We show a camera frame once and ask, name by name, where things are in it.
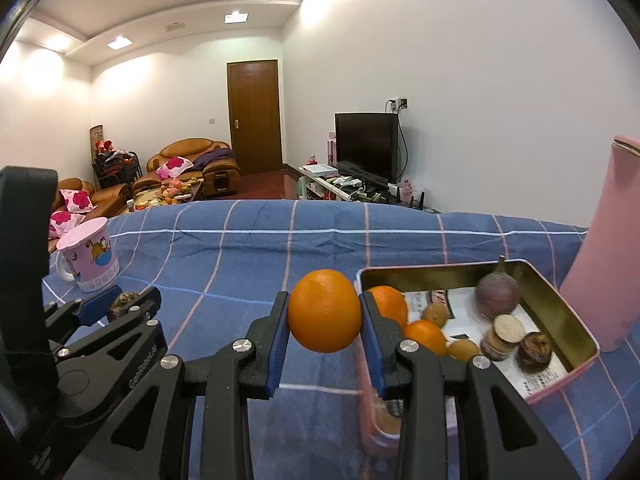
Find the green kiwi front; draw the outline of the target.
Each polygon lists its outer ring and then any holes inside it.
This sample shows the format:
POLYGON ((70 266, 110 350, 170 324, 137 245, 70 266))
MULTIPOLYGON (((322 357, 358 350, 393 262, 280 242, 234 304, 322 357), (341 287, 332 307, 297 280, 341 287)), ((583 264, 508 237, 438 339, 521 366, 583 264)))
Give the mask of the green kiwi front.
POLYGON ((421 318, 422 320, 435 324, 439 328, 443 328, 448 321, 449 310, 446 304, 432 302, 424 309, 421 318))

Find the dark passion fruit back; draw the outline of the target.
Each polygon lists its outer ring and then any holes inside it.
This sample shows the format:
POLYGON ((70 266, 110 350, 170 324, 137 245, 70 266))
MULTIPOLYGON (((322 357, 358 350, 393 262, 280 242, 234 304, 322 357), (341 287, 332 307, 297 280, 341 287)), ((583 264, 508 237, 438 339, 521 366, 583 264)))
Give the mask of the dark passion fruit back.
POLYGON ((113 323, 126 315, 130 307, 137 304, 138 294, 135 292, 122 292, 112 302, 106 312, 107 321, 113 323))

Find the orange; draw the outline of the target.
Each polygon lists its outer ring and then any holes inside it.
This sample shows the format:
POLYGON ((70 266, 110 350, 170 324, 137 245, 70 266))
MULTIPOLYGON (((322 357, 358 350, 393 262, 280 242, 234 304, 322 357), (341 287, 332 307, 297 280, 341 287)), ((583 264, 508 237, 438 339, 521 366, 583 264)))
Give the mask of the orange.
POLYGON ((396 288, 380 285, 368 289, 373 296, 378 312, 383 318, 389 318, 404 328, 408 323, 408 306, 404 295, 396 288))
POLYGON ((375 425, 383 434, 389 434, 390 436, 398 436, 400 434, 403 412, 404 406, 401 400, 374 400, 375 425))
POLYGON ((358 295, 340 272, 312 271, 297 282, 288 297, 288 328, 297 342, 312 352, 346 349, 361 325, 358 295))

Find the black shelf with items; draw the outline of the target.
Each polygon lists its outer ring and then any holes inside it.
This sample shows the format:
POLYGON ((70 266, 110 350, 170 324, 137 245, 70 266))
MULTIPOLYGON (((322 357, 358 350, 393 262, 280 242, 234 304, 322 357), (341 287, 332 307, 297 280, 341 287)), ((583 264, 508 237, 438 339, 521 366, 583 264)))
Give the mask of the black shelf with items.
POLYGON ((111 188, 120 184, 134 184, 142 176, 138 155, 116 148, 104 138, 103 126, 89 130, 92 168, 99 188, 111 188))

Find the cut beige fruit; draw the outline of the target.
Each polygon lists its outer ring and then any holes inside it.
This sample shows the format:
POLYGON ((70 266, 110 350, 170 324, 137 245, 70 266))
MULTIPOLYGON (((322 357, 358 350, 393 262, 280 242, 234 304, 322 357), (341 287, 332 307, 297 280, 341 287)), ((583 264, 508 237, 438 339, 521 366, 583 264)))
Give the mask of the cut beige fruit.
POLYGON ((480 342, 480 351, 491 361, 506 360, 526 336, 523 323, 513 315, 500 314, 480 342))

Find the pink cartoon mug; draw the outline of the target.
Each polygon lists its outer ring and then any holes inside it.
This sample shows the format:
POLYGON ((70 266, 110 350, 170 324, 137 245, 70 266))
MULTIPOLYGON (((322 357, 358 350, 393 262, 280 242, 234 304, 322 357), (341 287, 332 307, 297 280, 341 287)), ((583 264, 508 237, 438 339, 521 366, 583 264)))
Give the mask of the pink cartoon mug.
POLYGON ((56 243, 55 269, 63 281, 82 292, 97 292, 119 274, 119 261, 107 232, 105 217, 75 226, 56 243))

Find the white tv stand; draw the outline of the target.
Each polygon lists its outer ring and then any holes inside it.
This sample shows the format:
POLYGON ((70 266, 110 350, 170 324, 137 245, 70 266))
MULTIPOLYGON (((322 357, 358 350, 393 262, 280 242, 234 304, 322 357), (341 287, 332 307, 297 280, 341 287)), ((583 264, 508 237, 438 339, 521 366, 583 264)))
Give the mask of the white tv stand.
POLYGON ((296 168, 300 200, 333 200, 347 203, 398 205, 420 211, 437 212, 427 205, 424 192, 413 192, 408 184, 379 184, 358 177, 342 176, 323 164, 296 168))

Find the blue plaid tablecloth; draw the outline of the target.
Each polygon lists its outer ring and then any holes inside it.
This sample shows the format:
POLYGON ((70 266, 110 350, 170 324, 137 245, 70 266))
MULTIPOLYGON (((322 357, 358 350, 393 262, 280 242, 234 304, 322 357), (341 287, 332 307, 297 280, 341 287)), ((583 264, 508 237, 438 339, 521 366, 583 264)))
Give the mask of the blue plaid tablecloth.
MULTIPOLYGON (((544 220, 398 206, 222 200, 154 208, 107 222, 126 292, 156 288, 167 350, 211 356, 267 315, 278 292, 332 269, 529 262, 550 283, 566 277, 586 230, 544 220)), ((390 479, 392 458, 360 443, 356 352, 319 354, 291 342, 281 385, 250 404, 258 479, 390 479)))

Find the orange small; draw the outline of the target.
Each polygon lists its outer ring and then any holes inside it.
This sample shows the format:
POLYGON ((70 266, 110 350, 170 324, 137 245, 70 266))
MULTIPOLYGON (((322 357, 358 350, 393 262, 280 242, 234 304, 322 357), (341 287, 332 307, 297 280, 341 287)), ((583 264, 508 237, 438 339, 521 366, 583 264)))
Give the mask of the orange small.
POLYGON ((446 356, 447 339, 442 330, 433 322, 419 320, 408 323, 402 333, 406 339, 412 339, 434 353, 435 356, 446 356))

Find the brown leather long sofa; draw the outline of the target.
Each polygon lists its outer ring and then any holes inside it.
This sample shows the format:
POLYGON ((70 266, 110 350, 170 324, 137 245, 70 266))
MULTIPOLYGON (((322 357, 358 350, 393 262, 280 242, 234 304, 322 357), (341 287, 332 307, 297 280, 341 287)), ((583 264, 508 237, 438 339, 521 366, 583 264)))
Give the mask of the brown leather long sofa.
POLYGON ((96 191, 90 182, 78 178, 59 180, 49 221, 49 252, 55 251, 63 234, 82 222, 121 214, 130 197, 126 183, 96 191))

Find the dried brown mangosteen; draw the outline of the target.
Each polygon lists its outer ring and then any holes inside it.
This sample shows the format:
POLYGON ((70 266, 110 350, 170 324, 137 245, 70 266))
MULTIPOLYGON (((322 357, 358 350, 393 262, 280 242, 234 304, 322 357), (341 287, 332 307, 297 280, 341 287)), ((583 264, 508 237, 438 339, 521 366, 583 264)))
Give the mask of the dried brown mangosteen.
POLYGON ((525 373, 538 373, 549 366, 552 352, 552 344, 546 334, 530 332, 518 345, 516 362, 525 373))

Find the purple round fruit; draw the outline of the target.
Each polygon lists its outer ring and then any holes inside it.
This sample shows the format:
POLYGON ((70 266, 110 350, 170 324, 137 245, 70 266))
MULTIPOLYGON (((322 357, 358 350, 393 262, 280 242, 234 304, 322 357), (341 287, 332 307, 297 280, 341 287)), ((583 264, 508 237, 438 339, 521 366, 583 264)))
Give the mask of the purple round fruit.
POLYGON ((485 275, 475 287, 476 310, 494 320, 499 315, 511 314, 520 300, 520 285, 506 273, 506 257, 501 255, 495 270, 485 275))

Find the green kiwi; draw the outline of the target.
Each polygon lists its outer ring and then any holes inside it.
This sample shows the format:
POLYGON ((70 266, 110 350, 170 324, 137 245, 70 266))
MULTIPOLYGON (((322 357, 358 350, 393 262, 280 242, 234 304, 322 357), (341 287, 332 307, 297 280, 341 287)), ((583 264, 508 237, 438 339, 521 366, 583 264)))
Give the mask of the green kiwi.
POLYGON ((473 359, 474 356, 480 356, 482 352, 474 341, 469 339, 456 339, 448 344, 447 354, 458 361, 468 362, 470 359, 473 359))
POLYGON ((422 320, 435 324, 439 328, 443 328, 448 321, 449 310, 446 304, 432 302, 424 309, 421 318, 422 320))

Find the pink metal tin box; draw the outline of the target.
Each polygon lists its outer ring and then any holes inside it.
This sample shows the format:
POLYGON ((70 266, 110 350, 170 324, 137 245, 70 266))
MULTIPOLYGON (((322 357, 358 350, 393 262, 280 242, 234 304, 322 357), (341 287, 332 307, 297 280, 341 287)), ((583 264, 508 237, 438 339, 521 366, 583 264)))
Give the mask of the pink metal tin box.
POLYGON ((530 404, 585 373, 600 353, 574 310, 525 260, 359 271, 357 290, 381 286, 404 296, 409 322, 438 324, 457 358, 483 352, 530 404))

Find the black television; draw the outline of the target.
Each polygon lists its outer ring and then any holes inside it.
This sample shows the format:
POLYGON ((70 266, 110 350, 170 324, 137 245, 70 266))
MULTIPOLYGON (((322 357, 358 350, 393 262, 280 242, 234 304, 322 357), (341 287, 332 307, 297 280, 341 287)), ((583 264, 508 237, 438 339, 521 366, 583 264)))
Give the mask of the black television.
POLYGON ((337 169, 343 174, 395 182, 398 176, 399 122, 390 113, 335 115, 337 169))

